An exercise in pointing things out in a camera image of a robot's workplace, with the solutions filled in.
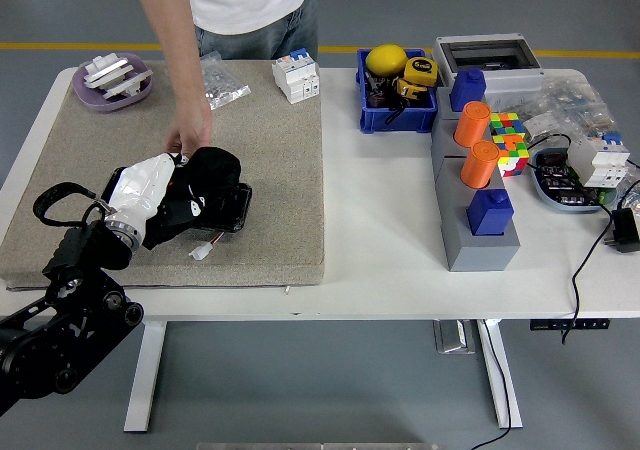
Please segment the person's right hand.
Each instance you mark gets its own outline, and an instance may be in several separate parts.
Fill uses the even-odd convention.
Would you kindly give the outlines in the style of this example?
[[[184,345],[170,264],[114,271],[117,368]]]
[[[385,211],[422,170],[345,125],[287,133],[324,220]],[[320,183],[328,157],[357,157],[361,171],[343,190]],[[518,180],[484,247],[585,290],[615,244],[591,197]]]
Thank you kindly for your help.
[[[206,100],[177,101],[165,138],[165,150],[187,158],[210,144],[212,113]]]

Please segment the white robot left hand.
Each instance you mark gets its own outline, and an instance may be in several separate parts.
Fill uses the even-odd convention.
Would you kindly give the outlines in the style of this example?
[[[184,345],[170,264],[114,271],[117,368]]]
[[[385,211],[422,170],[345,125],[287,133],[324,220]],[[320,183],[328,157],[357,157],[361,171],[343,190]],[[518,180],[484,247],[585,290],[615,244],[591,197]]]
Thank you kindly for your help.
[[[156,215],[176,166],[187,162],[188,158],[179,153],[163,153],[126,167],[108,200],[114,212],[107,219],[142,232]]]

